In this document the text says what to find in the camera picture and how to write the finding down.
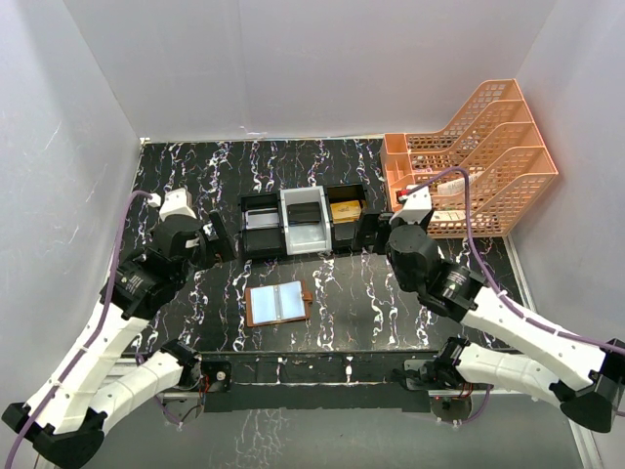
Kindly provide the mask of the black plastic bin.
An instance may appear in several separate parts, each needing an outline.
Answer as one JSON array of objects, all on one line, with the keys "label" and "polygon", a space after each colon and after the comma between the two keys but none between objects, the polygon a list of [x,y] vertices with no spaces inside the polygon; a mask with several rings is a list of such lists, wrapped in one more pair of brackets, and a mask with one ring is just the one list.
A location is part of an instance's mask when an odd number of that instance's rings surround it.
[{"label": "black plastic bin", "polygon": [[254,193],[239,198],[240,251],[245,260],[261,261],[286,255],[278,192]]}]

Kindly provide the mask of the gold credit card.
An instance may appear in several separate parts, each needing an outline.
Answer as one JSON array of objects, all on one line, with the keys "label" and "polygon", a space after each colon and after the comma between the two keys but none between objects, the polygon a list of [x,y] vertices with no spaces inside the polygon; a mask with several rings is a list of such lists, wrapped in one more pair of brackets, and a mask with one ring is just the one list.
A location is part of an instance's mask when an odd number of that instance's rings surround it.
[{"label": "gold credit card", "polygon": [[362,206],[359,200],[346,200],[330,204],[334,224],[355,222],[359,219]]}]

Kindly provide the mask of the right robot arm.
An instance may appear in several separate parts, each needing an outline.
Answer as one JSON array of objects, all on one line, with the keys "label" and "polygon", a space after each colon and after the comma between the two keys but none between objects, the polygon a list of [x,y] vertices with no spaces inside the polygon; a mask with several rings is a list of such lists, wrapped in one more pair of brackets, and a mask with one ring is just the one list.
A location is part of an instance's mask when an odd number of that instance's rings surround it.
[{"label": "right robot arm", "polygon": [[400,289],[428,311],[491,334],[514,351],[450,338],[426,371],[410,371],[407,378],[502,387],[553,405],[588,430],[610,432],[624,397],[623,341],[597,341],[545,321],[512,301],[488,274],[443,258],[426,227],[366,212],[356,223],[353,247],[385,255]]}]

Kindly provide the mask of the white blue item in organizer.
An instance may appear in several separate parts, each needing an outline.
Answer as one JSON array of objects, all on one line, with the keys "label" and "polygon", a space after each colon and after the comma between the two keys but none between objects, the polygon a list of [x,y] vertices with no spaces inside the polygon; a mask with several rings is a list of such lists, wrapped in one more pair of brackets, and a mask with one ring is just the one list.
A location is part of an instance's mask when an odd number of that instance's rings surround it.
[{"label": "white blue item in organizer", "polygon": [[464,210],[437,210],[432,217],[432,221],[436,223],[456,223],[465,220]]}]

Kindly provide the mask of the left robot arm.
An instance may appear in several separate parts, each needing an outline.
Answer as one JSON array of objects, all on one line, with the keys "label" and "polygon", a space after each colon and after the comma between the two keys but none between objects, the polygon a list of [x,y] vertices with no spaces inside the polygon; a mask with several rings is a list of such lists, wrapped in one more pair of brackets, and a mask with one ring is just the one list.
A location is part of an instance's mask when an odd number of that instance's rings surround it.
[{"label": "left robot arm", "polygon": [[236,257],[222,216],[202,222],[166,216],[151,241],[114,268],[87,325],[46,383],[26,402],[8,405],[3,421],[59,468],[81,468],[121,419],[159,393],[193,388],[201,358],[171,340],[134,370],[104,379],[130,343],[198,272]]}]

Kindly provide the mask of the brown leather card holder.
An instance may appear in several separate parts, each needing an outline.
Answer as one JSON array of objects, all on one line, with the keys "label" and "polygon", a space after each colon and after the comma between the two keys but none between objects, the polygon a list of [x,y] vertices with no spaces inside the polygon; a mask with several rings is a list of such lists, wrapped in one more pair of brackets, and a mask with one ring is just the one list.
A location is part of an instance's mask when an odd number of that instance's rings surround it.
[{"label": "brown leather card holder", "polygon": [[245,321],[248,327],[307,320],[313,293],[303,281],[245,289]]}]

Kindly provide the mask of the white paper in organizer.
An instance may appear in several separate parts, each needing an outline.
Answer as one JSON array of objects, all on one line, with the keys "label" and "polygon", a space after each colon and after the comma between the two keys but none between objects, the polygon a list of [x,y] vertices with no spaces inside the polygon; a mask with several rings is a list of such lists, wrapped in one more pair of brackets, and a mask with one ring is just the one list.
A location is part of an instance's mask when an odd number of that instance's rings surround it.
[{"label": "white paper in organizer", "polygon": [[[482,174],[483,174],[482,171],[469,172],[468,173],[469,184],[475,182]],[[437,195],[452,196],[452,195],[463,192],[464,188],[465,188],[465,179],[464,179],[463,174],[460,174],[460,176],[456,179],[439,183],[437,185]]]}]

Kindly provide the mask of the black credit card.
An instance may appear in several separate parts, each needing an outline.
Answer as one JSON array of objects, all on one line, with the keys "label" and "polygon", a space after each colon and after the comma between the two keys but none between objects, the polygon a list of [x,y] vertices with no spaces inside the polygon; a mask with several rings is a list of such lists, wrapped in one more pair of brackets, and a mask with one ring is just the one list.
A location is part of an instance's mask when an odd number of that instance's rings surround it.
[{"label": "black credit card", "polygon": [[314,225],[322,221],[320,204],[316,201],[289,204],[286,213],[289,226]]}]

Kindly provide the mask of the orange mesh file organizer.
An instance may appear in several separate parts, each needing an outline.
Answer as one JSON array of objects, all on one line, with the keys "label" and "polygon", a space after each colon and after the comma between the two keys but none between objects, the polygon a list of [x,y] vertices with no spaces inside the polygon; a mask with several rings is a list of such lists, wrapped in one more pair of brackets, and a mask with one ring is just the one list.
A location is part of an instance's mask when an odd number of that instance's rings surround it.
[{"label": "orange mesh file organizer", "polygon": [[381,162],[392,211],[400,195],[455,167],[483,174],[464,191],[437,195],[437,185],[460,173],[442,176],[430,187],[435,211],[464,210],[466,220],[431,222],[438,238],[506,236],[559,171],[515,79],[482,82],[442,129],[430,133],[387,133]]}]

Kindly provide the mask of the black bin with gold card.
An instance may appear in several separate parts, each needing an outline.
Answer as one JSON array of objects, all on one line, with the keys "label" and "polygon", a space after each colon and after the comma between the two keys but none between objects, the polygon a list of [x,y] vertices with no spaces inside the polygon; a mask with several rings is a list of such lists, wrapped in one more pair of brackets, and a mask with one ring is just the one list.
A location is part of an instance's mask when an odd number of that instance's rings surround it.
[{"label": "black bin with gold card", "polygon": [[363,184],[338,185],[325,188],[329,205],[332,248],[350,250],[357,221],[368,205],[367,189]]}]

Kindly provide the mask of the white plastic bin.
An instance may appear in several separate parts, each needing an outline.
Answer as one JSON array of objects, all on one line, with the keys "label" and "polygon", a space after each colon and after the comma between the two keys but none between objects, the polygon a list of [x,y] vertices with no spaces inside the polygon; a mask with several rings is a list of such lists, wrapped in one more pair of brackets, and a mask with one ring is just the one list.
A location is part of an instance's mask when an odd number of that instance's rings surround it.
[{"label": "white plastic bin", "polygon": [[[279,193],[286,253],[289,256],[331,251],[331,228],[323,186],[281,190]],[[313,202],[320,204],[322,221],[314,225],[289,226],[286,207],[289,204]]]}]

